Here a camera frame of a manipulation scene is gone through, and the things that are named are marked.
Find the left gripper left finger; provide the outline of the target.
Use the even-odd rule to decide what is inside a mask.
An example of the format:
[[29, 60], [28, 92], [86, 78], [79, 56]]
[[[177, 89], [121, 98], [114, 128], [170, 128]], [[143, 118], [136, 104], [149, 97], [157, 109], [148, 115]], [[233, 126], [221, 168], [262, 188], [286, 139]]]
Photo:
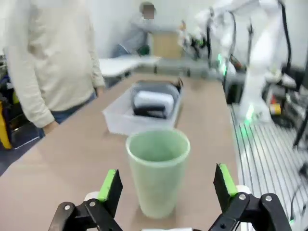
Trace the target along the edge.
[[80, 205], [63, 202], [58, 205], [51, 221], [50, 231], [120, 231], [115, 221], [123, 184], [117, 169], [110, 169], [96, 198]]

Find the person's right hand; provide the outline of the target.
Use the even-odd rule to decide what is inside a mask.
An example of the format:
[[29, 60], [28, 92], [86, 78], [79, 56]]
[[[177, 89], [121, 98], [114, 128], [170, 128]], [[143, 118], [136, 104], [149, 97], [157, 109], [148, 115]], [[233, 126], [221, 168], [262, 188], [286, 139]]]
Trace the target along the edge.
[[58, 127], [58, 123], [56, 121], [52, 121], [51, 123], [44, 126], [42, 129], [44, 131], [44, 134], [47, 135], [51, 131], [53, 131], [56, 127]]

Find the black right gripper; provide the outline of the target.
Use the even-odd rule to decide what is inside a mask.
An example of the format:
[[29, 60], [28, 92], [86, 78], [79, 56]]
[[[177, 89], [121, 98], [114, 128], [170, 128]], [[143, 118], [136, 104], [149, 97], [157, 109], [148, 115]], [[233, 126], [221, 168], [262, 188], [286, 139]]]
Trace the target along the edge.
[[184, 47], [204, 48], [207, 45], [206, 36], [204, 34], [191, 34], [185, 32]]

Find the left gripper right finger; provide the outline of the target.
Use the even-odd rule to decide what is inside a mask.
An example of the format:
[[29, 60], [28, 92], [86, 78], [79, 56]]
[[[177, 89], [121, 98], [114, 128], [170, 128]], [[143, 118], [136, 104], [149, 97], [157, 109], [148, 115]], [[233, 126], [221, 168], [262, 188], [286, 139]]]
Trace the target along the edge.
[[222, 213], [211, 231], [234, 231], [242, 222], [250, 223], [256, 231], [291, 230], [278, 196], [267, 193], [256, 198], [238, 191], [225, 164], [216, 165], [213, 184]]

